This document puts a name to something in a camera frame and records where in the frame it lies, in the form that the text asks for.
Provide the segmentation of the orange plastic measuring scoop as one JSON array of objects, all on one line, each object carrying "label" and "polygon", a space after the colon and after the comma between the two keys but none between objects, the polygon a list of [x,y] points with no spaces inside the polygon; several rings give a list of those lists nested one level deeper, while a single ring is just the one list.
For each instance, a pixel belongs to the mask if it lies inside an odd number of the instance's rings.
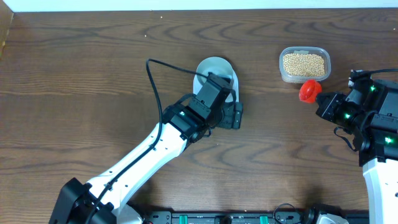
[{"label": "orange plastic measuring scoop", "polygon": [[299,91],[299,100],[304,103],[314,103],[316,97],[322,92],[322,86],[316,80],[307,80]]}]

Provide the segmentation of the soybeans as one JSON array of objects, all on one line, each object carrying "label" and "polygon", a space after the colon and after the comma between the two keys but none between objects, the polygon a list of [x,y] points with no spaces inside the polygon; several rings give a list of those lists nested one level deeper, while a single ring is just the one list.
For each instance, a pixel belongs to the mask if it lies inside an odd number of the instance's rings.
[{"label": "soybeans", "polygon": [[315,54],[286,54],[282,57],[284,70],[293,76],[320,77],[325,75],[325,61]]}]

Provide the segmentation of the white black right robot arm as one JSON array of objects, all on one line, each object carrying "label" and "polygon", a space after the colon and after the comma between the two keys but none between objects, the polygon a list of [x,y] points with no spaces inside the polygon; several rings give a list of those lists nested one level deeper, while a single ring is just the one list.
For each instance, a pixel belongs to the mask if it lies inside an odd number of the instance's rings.
[{"label": "white black right robot arm", "polygon": [[397,223],[397,83],[375,80],[374,71],[353,70],[350,91],[319,93],[316,114],[354,136],[370,223]]}]

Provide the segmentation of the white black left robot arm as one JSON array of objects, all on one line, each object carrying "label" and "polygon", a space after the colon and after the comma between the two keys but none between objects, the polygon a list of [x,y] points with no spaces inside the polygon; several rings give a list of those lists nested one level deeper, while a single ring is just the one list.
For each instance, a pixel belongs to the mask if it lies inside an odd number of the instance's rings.
[{"label": "white black left robot arm", "polygon": [[209,73],[194,93],[162,113],[152,132],[107,171],[82,184],[76,178],[60,190],[50,223],[142,223],[127,203],[162,166],[213,128],[239,129],[243,104],[235,73]]}]

